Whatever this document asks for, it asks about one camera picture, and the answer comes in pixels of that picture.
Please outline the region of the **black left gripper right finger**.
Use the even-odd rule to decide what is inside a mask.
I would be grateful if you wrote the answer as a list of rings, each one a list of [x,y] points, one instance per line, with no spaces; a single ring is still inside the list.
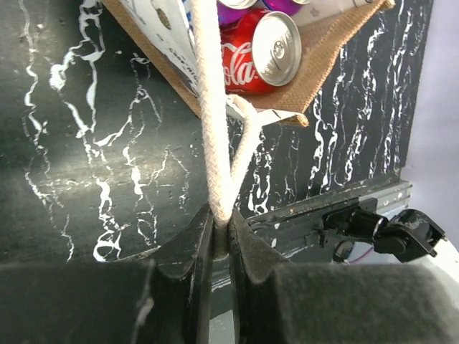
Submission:
[[[425,264],[295,264],[235,211],[237,343],[456,343],[458,284]]]

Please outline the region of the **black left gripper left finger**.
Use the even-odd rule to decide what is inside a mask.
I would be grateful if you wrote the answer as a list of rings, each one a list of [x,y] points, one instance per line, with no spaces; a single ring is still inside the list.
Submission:
[[[213,216],[140,260],[1,266],[3,343],[207,343]]]

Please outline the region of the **red cola can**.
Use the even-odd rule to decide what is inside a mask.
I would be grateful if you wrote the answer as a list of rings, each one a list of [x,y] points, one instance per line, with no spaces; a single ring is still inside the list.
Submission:
[[[268,94],[297,75],[301,36],[287,14],[255,8],[220,34],[226,93]]]

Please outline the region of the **canvas tote bag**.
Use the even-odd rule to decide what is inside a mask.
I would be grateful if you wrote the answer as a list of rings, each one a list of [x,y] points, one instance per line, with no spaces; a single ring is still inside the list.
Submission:
[[[267,95],[224,89],[217,4],[193,1],[188,21],[177,1],[107,1],[105,6],[202,122],[214,258],[228,254],[227,226],[262,127],[307,126],[305,111],[340,49],[393,1],[354,1],[349,9],[302,27],[301,62],[291,82]]]

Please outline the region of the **purple soda can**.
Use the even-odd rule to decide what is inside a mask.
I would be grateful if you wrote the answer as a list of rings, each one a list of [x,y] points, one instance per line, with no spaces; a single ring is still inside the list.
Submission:
[[[257,0],[217,0],[217,14],[220,26],[236,22],[242,18]]]
[[[301,5],[292,0],[262,0],[262,4],[269,10],[281,11],[288,15],[294,15],[301,9]]]

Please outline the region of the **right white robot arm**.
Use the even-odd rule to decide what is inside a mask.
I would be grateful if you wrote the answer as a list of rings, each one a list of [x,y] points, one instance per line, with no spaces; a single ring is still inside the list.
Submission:
[[[235,211],[229,258],[237,343],[456,343],[458,277],[444,231],[414,209],[393,219],[351,206],[322,231],[372,244],[394,264],[296,264]]]

